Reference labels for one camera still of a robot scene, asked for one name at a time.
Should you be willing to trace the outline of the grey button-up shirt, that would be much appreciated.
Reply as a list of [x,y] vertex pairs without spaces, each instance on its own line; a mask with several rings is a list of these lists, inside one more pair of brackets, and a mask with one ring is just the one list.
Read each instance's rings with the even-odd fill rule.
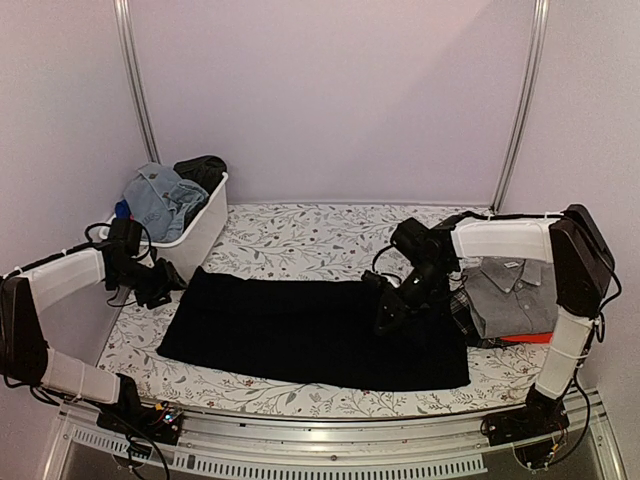
[[558,307],[551,264],[485,257],[466,269],[465,276],[471,316],[481,338],[554,331]]

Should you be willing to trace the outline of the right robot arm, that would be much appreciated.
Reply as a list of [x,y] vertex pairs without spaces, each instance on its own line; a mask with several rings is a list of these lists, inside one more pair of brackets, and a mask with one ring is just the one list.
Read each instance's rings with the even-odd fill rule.
[[434,303],[462,259],[514,258],[552,266],[556,321],[551,344],[516,421],[527,436],[552,424],[592,341],[603,336],[602,310],[614,298],[608,289],[619,282],[614,257],[588,209],[571,204],[559,213],[494,216],[466,211],[432,228],[409,218],[398,225],[390,246],[413,269],[399,285],[364,272],[363,281],[382,291],[374,327],[379,335],[404,326]]

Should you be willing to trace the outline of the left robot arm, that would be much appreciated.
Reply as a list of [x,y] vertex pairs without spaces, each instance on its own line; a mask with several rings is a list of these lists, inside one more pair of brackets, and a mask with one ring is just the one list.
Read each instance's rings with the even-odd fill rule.
[[187,284],[173,263],[159,257],[144,227],[116,219],[108,235],[84,242],[27,265],[1,278],[1,378],[9,389],[24,388],[39,402],[87,402],[109,409],[111,419],[128,434],[148,426],[134,380],[108,373],[56,347],[45,316],[79,292],[103,286],[128,290],[137,306],[167,304]]

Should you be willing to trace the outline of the black garment with logo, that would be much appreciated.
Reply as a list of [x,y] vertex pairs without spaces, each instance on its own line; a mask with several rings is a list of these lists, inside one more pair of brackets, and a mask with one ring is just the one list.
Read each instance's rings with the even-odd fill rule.
[[469,385],[467,346],[445,307],[374,332],[381,293],[363,281],[242,279],[197,269],[157,349],[200,367],[378,392]]

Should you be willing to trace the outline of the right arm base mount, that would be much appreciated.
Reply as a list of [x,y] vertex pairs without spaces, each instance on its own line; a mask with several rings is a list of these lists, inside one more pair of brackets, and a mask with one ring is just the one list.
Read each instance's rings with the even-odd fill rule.
[[564,405],[549,410],[523,406],[486,415],[480,433],[491,446],[511,444],[517,462],[528,470],[548,468],[563,445],[569,427]]

